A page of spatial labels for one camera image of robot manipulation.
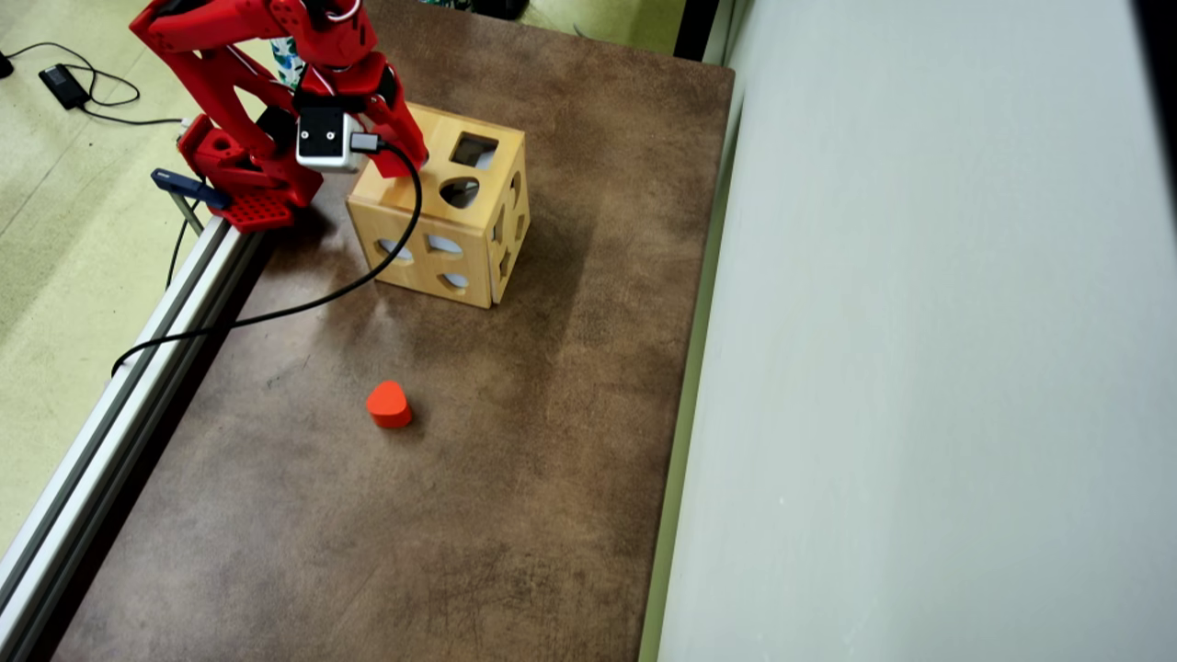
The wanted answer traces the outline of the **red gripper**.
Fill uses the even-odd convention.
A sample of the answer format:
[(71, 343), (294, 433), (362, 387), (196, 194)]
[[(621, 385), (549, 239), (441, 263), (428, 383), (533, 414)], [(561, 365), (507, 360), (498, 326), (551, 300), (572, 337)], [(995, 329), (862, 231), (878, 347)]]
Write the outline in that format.
[(428, 163), (428, 146), (386, 55), (366, 55), (361, 62), (341, 69), (311, 62), (302, 69), (300, 114), (310, 108), (341, 108), (359, 115), (370, 114), (377, 106), (380, 106), (380, 135), (420, 171)]

